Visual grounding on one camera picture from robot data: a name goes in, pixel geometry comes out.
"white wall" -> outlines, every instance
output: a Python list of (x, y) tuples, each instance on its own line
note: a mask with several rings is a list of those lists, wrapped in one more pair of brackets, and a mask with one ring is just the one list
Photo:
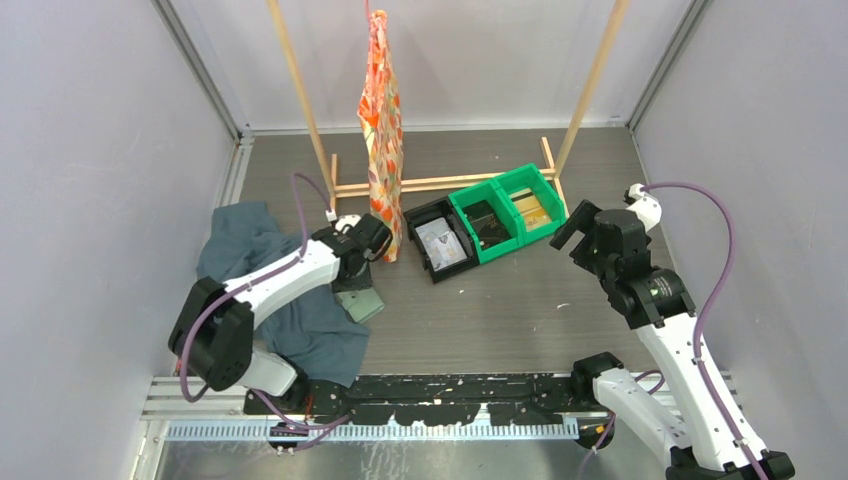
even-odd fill
[[(230, 110), (305, 128), (263, 0), (173, 0)], [(613, 0), (373, 0), (388, 12), (406, 126), (566, 125)], [(585, 117), (626, 122), (689, 0), (635, 1)], [(358, 127), (363, 0), (280, 0), (319, 127)]]
[[(799, 479), (845, 478), (848, 3), (713, 2), (637, 131), (651, 181), (720, 195), (739, 254), (707, 338), (746, 413)], [(692, 194), (659, 192), (701, 304), (726, 249)]]
[(150, 2), (0, 3), (0, 478), (125, 475), (232, 142)]

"orange patterned fabric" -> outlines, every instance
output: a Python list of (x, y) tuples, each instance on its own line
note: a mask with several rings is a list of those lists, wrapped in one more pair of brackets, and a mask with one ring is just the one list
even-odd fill
[(371, 15), (371, 41), (365, 88), (359, 101), (359, 120), (368, 147), (368, 187), (371, 213), (383, 220), (394, 238), (383, 256), (397, 260), (403, 236), (400, 208), (400, 181), (403, 171), (403, 130), (400, 123), (400, 99), (392, 70), (392, 56), (386, 38), (386, 12)]

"green bin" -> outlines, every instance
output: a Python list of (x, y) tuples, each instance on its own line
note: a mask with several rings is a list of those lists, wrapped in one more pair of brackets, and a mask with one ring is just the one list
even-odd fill
[[(553, 234), (557, 228), (565, 223), (567, 218), (565, 205), (563, 204), (562, 199), (559, 198), (554, 187), (545, 180), (545, 177), (536, 165), (531, 163), (524, 165), (523, 167), (516, 168), (515, 170), (510, 170), (509, 172), (498, 175), (493, 179), (493, 181), (500, 189), (503, 190), (507, 207), (512, 212), (512, 215), (518, 217), (521, 246), (529, 245), (536, 240)], [(525, 227), (524, 219), (510, 200), (510, 195), (520, 190), (524, 190), (525, 188), (529, 188), (533, 191), (533, 194), (539, 199), (539, 204), (545, 209), (548, 216), (551, 218), (551, 223), (542, 225), (541, 227), (529, 232)]]
[[(497, 186), (494, 180), (486, 180), (477, 185), (464, 188), (450, 194), (449, 198), (451, 203), (454, 204), (454, 207), (456, 207), (456, 210), (460, 213), (460, 218), (474, 239), (474, 246), (477, 249), (481, 264), (518, 250), (524, 245), (522, 242), (524, 220), (514, 207), (510, 208), (511, 202), (509, 197), (504, 194), (503, 190)], [(474, 231), (474, 227), (468, 220), (464, 210), (466, 207), (481, 201), (486, 201), (492, 207), (498, 220), (506, 227), (511, 237), (509, 240), (502, 241), (486, 249), (481, 247), (480, 238)]]

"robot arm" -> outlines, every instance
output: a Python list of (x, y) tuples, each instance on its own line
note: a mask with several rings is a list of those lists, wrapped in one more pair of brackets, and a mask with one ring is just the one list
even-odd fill
[[(642, 390), (608, 352), (575, 362), (576, 393), (624, 420), (668, 467), (669, 480), (755, 478), (749, 476), (753, 475), (750, 462), (707, 391), (698, 371), (699, 359), (693, 358), (694, 303), (675, 272), (651, 265), (647, 231), (659, 223), (662, 209), (642, 187), (636, 184), (627, 191), (627, 209), (601, 210), (584, 200), (551, 245), (559, 250), (577, 231), (584, 234), (571, 258), (597, 276), (610, 305), (648, 348), (686, 423)], [(769, 452), (742, 415), (706, 346), (700, 361), (769, 478), (794, 476), (788, 456)]]
[[(255, 346), (254, 330), (276, 310), (309, 290), (362, 274), (366, 264), (382, 256), (390, 242), (391, 232), (378, 219), (369, 214), (350, 215), (339, 219), (334, 227), (315, 232), (299, 261), (297, 251), (223, 284), (202, 278), (189, 292), (168, 348), (180, 356), (186, 334), (200, 313), (226, 292), (250, 285), (225, 302), (215, 311), (214, 318), (201, 327), (188, 365), (181, 368), (190, 368), (215, 391), (238, 384), (283, 396), (302, 375), (286, 359)], [(292, 262), (296, 263), (256, 283), (260, 277)]]

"floor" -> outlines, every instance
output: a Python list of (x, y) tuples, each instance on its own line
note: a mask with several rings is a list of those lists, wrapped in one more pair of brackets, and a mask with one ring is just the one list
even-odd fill
[[(565, 134), (556, 130), (409, 132), (404, 136), (404, 178), (505, 171), (526, 163), (544, 167), (539, 139), (553, 154)], [(360, 134), (323, 135), (338, 153), (342, 183), (366, 182), (367, 154)], [(306, 135), (259, 136), (253, 146), (241, 200), (268, 203), (283, 231), (299, 229), (289, 174), (321, 179)], [(624, 128), (583, 129), (562, 175), (570, 208), (586, 198), (621, 208), (625, 189), (645, 178)], [(302, 188), (310, 229), (325, 226), (317, 195)], [(409, 209), (450, 191), (409, 193)], [(340, 213), (368, 211), (367, 198), (341, 199)], [(670, 266), (662, 234), (653, 233), (653, 259)], [(613, 352), (632, 371), (656, 364), (624, 319), (607, 304), (597, 280), (574, 266), (565, 250), (540, 241), (438, 285), (405, 241), (394, 264), (375, 264), (375, 286), (386, 303), (371, 319), (363, 373), (568, 372), (571, 364)]]

